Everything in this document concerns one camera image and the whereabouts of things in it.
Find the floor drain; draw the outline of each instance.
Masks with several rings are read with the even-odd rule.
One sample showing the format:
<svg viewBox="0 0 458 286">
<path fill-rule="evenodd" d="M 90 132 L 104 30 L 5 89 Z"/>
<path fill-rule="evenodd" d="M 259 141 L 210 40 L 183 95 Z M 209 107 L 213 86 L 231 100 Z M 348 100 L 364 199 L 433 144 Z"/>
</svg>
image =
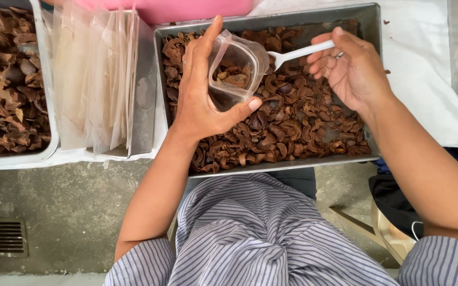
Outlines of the floor drain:
<svg viewBox="0 0 458 286">
<path fill-rule="evenodd" d="M 28 256 L 28 240 L 23 220 L 0 218 L 0 256 Z"/>
</svg>

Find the stack of plastic bags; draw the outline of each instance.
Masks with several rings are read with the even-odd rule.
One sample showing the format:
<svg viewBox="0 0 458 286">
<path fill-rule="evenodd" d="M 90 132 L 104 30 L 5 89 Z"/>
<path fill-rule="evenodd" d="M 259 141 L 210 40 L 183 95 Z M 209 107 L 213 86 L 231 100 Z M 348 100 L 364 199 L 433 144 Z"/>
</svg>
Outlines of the stack of plastic bags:
<svg viewBox="0 0 458 286">
<path fill-rule="evenodd" d="M 132 128 L 138 16 L 89 9 L 76 0 L 54 6 L 54 108 L 63 150 L 95 155 L 128 148 Z"/>
</svg>

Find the white tablecloth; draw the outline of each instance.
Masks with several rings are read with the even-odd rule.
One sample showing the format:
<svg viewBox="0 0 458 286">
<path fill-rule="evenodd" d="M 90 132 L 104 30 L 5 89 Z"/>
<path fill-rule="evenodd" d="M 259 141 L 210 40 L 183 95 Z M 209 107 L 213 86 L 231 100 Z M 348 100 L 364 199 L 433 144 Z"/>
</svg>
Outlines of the white tablecloth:
<svg viewBox="0 0 458 286">
<path fill-rule="evenodd" d="M 359 0 L 256 0 L 249 16 L 366 3 Z M 458 144 L 458 97 L 451 88 L 447 1 L 381 0 L 384 67 L 397 97 L 443 146 Z M 154 158 L 166 133 L 163 102 L 156 100 L 151 153 L 129 160 Z M 47 160 L 0 169 L 55 166 L 79 161 L 116 160 L 84 149 L 57 150 Z"/>
</svg>

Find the person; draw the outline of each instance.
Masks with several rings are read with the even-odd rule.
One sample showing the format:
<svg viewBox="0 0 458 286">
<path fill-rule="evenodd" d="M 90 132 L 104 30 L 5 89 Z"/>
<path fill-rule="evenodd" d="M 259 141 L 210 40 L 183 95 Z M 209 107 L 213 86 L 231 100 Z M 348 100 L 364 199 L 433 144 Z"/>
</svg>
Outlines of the person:
<svg viewBox="0 0 458 286">
<path fill-rule="evenodd" d="M 335 47 L 309 56 L 310 73 L 325 76 L 365 120 L 422 218 L 424 237 L 398 277 L 322 218 L 313 199 L 267 173 L 213 177 L 196 186 L 178 212 L 175 257 L 166 232 L 198 142 L 227 132 L 262 103 L 253 97 L 226 112 L 214 107 L 208 56 L 221 28 L 217 16 L 188 44 L 176 119 L 130 201 L 105 284 L 458 285 L 458 163 L 392 93 L 372 45 L 341 28 L 312 39 L 331 38 Z"/>
</svg>

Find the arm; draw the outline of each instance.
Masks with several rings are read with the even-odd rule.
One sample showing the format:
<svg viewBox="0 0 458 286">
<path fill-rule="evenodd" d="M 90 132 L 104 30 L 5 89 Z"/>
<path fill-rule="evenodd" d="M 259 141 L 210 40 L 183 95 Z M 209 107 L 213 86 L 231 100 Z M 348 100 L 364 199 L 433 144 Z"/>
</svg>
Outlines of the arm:
<svg viewBox="0 0 458 286">
<path fill-rule="evenodd" d="M 335 93 L 370 128 L 394 178 L 424 222 L 424 235 L 458 238 L 458 163 L 423 129 L 392 93 L 372 44 L 342 29 L 318 36 L 335 48 L 309 56 L 315 78 L 326 76 Z M 333 55 L 344 52 L 339 59 Z"/>
<path fill-rule="evenodd" d="M 217 16 L 202 39 L 188 43 L 176 119 L 130 201 L 114 261 L 144 240 L 165 237 L 185 191 L 199 140 L 225 133 L 261 106 L 257 97 L 224 113 L 213 105 L 208 94 L 208 56 L 221 29 L 222 17 Z"/>
</svg>

